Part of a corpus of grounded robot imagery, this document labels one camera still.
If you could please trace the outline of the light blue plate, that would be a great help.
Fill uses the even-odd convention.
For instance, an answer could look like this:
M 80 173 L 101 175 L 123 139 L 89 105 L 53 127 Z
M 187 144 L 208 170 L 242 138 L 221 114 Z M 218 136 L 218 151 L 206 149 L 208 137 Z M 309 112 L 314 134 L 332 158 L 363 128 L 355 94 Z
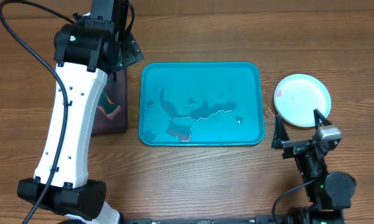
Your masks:
M 293 74 L 283 78 L 274 91 L 274 106 L 288 123 L 310 128 L 315 126 L 314 110 L 325 117 L 330 114 L 332 100 L 325 85 L 307 74 Z

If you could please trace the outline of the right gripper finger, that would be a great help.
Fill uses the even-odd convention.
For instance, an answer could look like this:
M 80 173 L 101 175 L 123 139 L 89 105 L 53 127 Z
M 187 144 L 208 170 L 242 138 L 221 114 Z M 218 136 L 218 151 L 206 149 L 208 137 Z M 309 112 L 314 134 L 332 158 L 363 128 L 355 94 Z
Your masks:
M 319 129 L 321 126 L 328 126 L 332 124 L 318 109 L 314 110 L 314 121 L 316 129 Z
M 278 114 L 275 120 L 275 129 L 273 135 L 273 141 L 271 143 L 272 148 L 283 148 L 285 144 L 289 143 L 289 136 L 286 128 L 284 127 L 283 119 Z

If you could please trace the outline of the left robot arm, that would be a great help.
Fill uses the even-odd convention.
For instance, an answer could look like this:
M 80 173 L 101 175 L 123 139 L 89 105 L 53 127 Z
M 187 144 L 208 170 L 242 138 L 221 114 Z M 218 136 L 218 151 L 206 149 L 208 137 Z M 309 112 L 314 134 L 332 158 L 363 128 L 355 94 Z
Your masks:
M 88 176 L 88 148 L 107 79 L 143 59 L 128 1 L 94 1 L 54 37 L 58 76 L 49 132 L 39 165 L 20 180 L 19 198 L 69 223 L 121 223 L 106 202 L 106 184 Z

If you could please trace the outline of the green and red sponge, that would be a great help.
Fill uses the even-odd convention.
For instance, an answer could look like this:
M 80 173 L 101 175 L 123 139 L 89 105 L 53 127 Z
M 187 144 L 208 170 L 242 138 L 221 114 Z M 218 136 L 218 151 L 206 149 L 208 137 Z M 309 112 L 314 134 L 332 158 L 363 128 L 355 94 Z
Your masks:
M 105 91 L 101 92 L 97 108 L 105 114 L 108 119 L 113 119 L 121 111 L 120 105 L 112 102 Z

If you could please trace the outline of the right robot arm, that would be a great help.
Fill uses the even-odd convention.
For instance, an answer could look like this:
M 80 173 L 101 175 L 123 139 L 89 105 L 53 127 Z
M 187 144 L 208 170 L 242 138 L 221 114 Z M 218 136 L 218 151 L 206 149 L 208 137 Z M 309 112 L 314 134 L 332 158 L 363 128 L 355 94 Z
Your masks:
M 283 159 L 293 158 L 302 176 L 302 184 L 281 194 L 271 209 L 273 223 L 343 223 L 343 210 L 351 207 L 356 181 L 345 172 L 329 172 L 324 157 L 342 140 L 341 130 L 318 110 L 314 110 L 316 132 L 308 140 L 292 142 L 277 115 L 271 147 L 282 149 Z M 276 214 L 276 206 L 284 197 L 304 188 L 309 207 L 288 210 L 283 216 Z

